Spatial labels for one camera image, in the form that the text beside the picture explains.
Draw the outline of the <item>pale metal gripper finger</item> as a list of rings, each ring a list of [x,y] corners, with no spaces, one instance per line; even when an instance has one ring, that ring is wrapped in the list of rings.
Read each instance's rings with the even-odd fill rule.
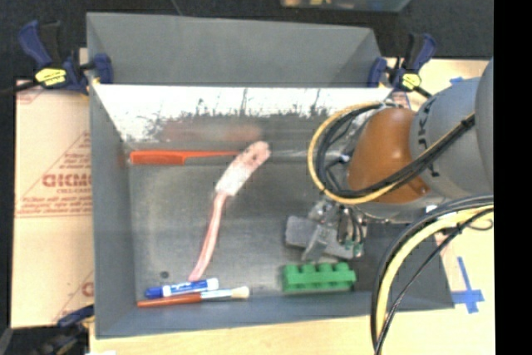
[[[323,229],[318,225],[314,228],[302,254],[303,262],[317,262],[321,258],[323,252],[322,231]]]
[[[319,254],[325,255],[327,253],[328,247],[331,243],[332,229],[325,225],[318,226],[318,239],[317,247],[319,248]]]

